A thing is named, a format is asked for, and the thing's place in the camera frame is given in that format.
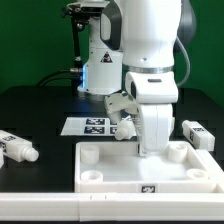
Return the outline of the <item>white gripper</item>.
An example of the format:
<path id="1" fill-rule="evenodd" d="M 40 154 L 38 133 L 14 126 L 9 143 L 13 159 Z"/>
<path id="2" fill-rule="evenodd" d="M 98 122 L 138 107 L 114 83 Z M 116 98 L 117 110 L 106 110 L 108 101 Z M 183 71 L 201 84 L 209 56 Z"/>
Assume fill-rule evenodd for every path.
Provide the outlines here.
<path id="1" fill-rule="evenodd" d="M 132 116 L 141 155 L 164 151 L 173 126 L 172 104 L 178 100 L 174 73 L 147 74 L 128 72 L 126 91 L 105 97 L 111 122 L 121 121 L 124 110 Z"/>

